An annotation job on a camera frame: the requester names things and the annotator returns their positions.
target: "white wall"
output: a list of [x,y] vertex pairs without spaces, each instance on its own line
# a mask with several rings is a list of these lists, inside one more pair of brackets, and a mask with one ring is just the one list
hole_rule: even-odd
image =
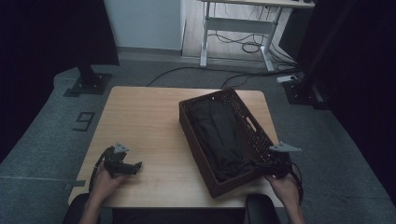
[[185,0],[105,0],[117,47],[181,50]]

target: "desk leg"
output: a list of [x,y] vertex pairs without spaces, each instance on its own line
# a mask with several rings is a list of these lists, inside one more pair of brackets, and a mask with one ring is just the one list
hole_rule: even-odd
[[205,15],[205,24],[204,24],[204,42],[201,46],[201,67],[206,67],[206,58],[207,58],[207,26],[209,23],[209,9],[210,9],[210,2],[207,2],[206,6],[206,15]]
[[269,54],[268,49],[270,48],[272,40],[274,38],[274,34],[275,34],[275,31],[276,31],[277,24],[279,22],[280,14],[282,13],[282,9],[283,9],[283,7],[280,7],[277,10],[276,18],[273,21],[273,25],[271,27],[271,31],[270,31],[270,33],[268,35],[267,41],[265,42],[265,46],[261,47],[262,57],[264,58],[265,65],[267,66],[267,70],[269,72],[274,72],[275,71],[274,67],[272,65],[272,62],[271,62],[271,55]]

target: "metal frame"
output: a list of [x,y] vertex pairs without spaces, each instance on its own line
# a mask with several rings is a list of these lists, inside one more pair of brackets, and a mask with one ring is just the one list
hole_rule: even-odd
[[241,33],[253,33],[268,35],[265,46],[261,47],[262,57],[267,66],[268,71],[274,71],[274,67],[271,62],[271,56],[269,55],[268,49],[274,38],[276,27],[279,22],[280,14],[282,13],[283,7],[278,7],[276,17],[273,21],[249,21],[249,20],[236,20],[236,19],[223,19],[210,17],[209,15],[210,2],[206,4],[205,14],[205,29],[204,29],[204,41],[201,46],[201,67],[206,67],[207,60],[207,31],[218,30],[218,31],[231,31]]

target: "table top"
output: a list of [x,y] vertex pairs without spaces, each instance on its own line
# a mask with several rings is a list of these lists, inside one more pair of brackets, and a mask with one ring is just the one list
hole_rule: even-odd
[[[178,103],[216,90],[114,87],[97,125],[69,203],[87,193],[92,169],[116,142],[130,151],[125,163],[143,162],[105,202],[106,207],[244,207],[247,195],[267,194],[283,206],[270,184],[260,177],[218,198],[211,198],[178,121]],[[274,142],[274,124],[261,91],[236,91]]]
[[314,2],[305,3],[303,0],[199,0],[202,2],[213,3],[227,3],[227,4],[242,4],[254,6],[268,6],[268,7],[299,7],[299,8],[313,8]]

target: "wooden table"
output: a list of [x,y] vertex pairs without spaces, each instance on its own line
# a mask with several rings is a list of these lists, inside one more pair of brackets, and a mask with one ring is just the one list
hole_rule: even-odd
[[[143,166],[105,201],[107,207],[244,207],[251,193],[267,194],[275,206],[282,203],[269,183],[259,178],[213,199],[191,155],[178,121],[178,103],[215,90],[145,87],[114,87],[77,180],[69,203],[88,192],[92,169],[103,151],[116,142],[130,149],[124,162]],[[237,91],[253,116],[278,143],[264,95],[260,91]]]
[[[271,62],[271,55],[268,50],[274,38],[277,24],[279,22],[280,14],[284,7],[291,8],[313,8],[315,4],[311,1],[305,3],[303,0],[292,1],[292,0],[200,0],[206,2],[206,13],[205,13],[205,29],[204,29],[204,41],[201,46],[201,61],[200,66],[206,67],[207,59],[207,31],[230,31],[230,32],[241,32],[251,34],[268,35],[268,38],[264,46],[261,46],[261,53],[264,59],[267,70],[272,72],[275,71]],[[253,5],[253,6],[268,6],[278,7],[276,11],[276,17],[273,21],[253,21],[253,20],[237,20],[230,18],[216,18],[210,17],[210,3],[226,3],[226,4],[240,4],[240,5]]]

